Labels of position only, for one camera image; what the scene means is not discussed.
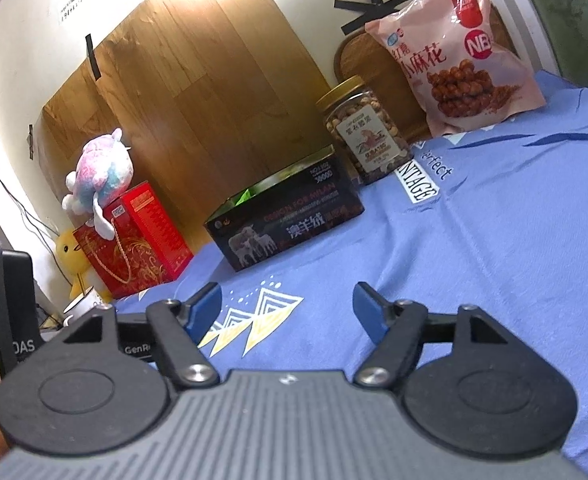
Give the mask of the pink blue plush toy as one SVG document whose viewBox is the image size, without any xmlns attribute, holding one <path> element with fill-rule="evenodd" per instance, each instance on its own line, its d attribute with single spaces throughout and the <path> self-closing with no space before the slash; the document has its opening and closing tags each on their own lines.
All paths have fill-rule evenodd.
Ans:
<svg viewBox="0 0 588 480">
<path fill-rule="evenodd" d="M 105 219 L 103 209 L 127 191 L 133 177 L 134 163 L 123 144 L 123 130 L 97 136 L 84 145 L 76 169 L 65 178 L 68 193 L 62 208 L 78 217 L 88 214 L 87 226 L 104 240 L 114 240 L 115 228 Z"/>
</svg>

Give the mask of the red gift bag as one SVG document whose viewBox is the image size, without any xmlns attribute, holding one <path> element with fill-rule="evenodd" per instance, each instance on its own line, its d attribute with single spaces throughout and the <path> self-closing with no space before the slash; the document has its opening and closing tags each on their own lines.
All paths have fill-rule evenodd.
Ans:
<svg viewBox="0 0 588 480">
<path fill-rule="evenodd" d="M 193 258 L 149 182 L 142 182 L 104 208 L 115 229 L 104 240 L 90 226 L 75 240 L 114 299 L 175 281 Z"/>
</svg>

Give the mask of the yellow plush duck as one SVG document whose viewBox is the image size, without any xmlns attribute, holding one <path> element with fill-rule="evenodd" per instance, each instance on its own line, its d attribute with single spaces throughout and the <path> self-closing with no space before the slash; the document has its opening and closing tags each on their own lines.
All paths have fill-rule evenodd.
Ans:
<svg viewBox="0 0 588 480">
<path fill-rule="evenodd" d="M 80 295 L 85 295 L 90 288 L 102 298 L 105 304 L 112 301 L 112 295 L 96 273 L 89 259 L 81 249 L 73 230 L 67 230 L 60 234 L 55 242 L 56 261 L 62 266 L 64 273 L 72 283 L 70 300 Z"/>
</svg>

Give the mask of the pink fried twist snack bag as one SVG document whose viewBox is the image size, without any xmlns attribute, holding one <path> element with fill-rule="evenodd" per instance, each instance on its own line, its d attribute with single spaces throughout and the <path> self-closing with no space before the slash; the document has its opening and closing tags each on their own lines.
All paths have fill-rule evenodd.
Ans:
<svg viewBox="0 0 588 480">
<path fill-rule="evenodd" d="M 400 65 L 433 136 L 546 104 L 533 70 L 494 41 L 491 0 L 413 0 L 365 31 Z"/>
</svg>

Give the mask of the blue printed cloth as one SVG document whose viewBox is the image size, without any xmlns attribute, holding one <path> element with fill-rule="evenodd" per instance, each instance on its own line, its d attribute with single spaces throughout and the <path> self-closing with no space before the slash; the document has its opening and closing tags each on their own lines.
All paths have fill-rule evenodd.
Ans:
<svg viewBox="0 0 588 480">
<path fill-rule="evenodd" d="M 359 217 L 242 272 L 207 245 L 177 281 L 117 309 L 216 282 L 221 312 L 202 349 L 218 372 L 352 375 L 372 349 L 352 311 L 356 284 L 433 312 L 476 304 L 574 385 L 564 451 L 588 474 L 588 88 L 536 81 L 544 107 L 416 143 L 407 166 L 361 188 Z"/>
</svg>

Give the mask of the white enamel mug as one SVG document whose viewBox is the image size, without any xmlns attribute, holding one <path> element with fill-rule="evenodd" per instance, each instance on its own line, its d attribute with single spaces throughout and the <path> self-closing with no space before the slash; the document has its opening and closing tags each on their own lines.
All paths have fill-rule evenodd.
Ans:
<svg viewBox="0 0 588 480">
<path fill-rule="evenodd" d="M 70 326 L 93 309 L 108 310 L 111 306 L 109 301 L 105 301 L 93 287 L 90 287 L 64 309 L 63 326 Z"/>
</svg>

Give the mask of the wooden board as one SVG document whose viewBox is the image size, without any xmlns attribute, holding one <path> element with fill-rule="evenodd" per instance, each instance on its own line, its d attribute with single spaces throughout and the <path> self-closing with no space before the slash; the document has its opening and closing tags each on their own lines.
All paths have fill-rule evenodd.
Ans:
<svg viewBox="0 0 588 480">
<path fill-rule="evenodd" d="M 144 0 L 44 104 L 40 169 L 56 196 L 89 140 L 120 129 L 187 246 L 231 195 L 330 143 L 329 86 L 273 0 Z"/>
</svg>

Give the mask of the nut jar with gold lid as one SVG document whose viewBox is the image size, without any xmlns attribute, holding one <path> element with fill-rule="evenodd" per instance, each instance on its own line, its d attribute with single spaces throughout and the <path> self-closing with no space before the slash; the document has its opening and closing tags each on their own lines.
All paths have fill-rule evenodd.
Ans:
<svg viewBox="0 0 588 480">
<path fill-rule="evenodd" d="M 315 106 L 363 184 L 381 180 L 413 158 L 396 123 L 360 76 L 337 84 Z"/>
</svg>

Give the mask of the black cashmere cardboard box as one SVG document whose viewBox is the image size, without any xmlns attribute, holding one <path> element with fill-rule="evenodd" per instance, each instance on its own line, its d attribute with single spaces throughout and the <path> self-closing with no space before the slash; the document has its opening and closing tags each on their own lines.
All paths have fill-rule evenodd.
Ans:
<svg viewBox="0 0 588 480">
<path fill-rule="evenodd" d="M 328 145 L 228 198 L 205 229 L 232 268 L 242 271 L 363 211 L 356 185 Z"/>
</svg>

